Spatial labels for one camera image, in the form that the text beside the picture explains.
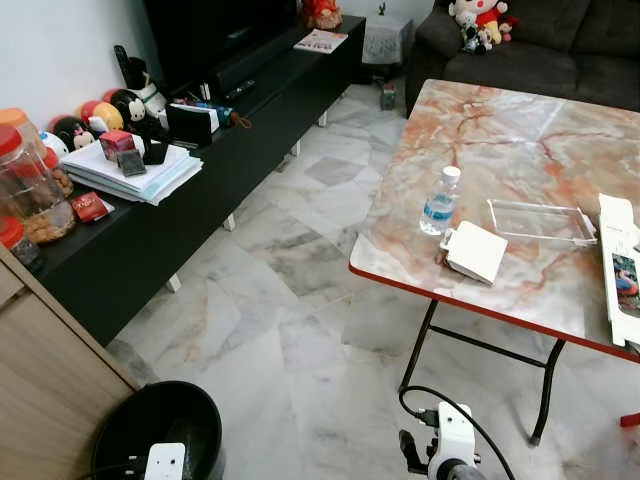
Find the plastic jar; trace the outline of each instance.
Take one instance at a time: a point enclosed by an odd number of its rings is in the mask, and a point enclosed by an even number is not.
[[[64,198],[68,198],[73,193],[73,182],[69,175],[60,167],[58,156],[53,148],[47,147],[47,155],[44,157],[44,164],[51,172],[53,180],[58,184],[60,190],[64,194]]]
[[[27,236],[46,243],[64,236],[75,224],[51,172],[14,127],[0,125],[0,210],[20,218]]]
[[[17,218],[0,217],[0,243],[29,271],[37,272],[42,268],[44,259],[40,256],[40,249],[25,235],[24,227]]]
[[[47,155],[38,129],[31,123],[27,114],[19,108],[0,109],[0,125],[15,127],[25,145],[32,145],[36,153],[40,155],[40,158],[44,158]]]

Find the marble tabletop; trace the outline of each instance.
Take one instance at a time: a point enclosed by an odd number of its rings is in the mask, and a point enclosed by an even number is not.
[[[492,287],[442,264],[418,220],[446,165],[461,168],[452,226],[493,230],[487,199],[580,207],[625,197],[640,224],[640,114],[427,80],[353,248],[353,273],[640,363],[611,342],[599,246],[510,240]]]

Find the clear plastic tray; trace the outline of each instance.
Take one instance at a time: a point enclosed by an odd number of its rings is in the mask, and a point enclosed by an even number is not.
[[[496,233],[512,238],[554,240],[589,246],[595,228],[579,208],[487,200]]]

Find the black sofa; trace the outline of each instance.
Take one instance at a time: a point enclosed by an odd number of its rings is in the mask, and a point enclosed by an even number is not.
[[[407,68],[411,113],[429,78],[539,93],[640,111],[640,0],[505,0],[520,24],[485,55],[435,0],[418,27]]]

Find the black bucket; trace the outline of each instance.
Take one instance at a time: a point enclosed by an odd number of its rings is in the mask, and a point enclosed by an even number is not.
[[[220,480],[224,473],[222,422],[200,387],[187,382],[147,385],[107,419],[93,449],[92,471],[146,456],[154,443],[185,445],[184,479]],[[122,470],[94,474],[94,480],[120,480]]]

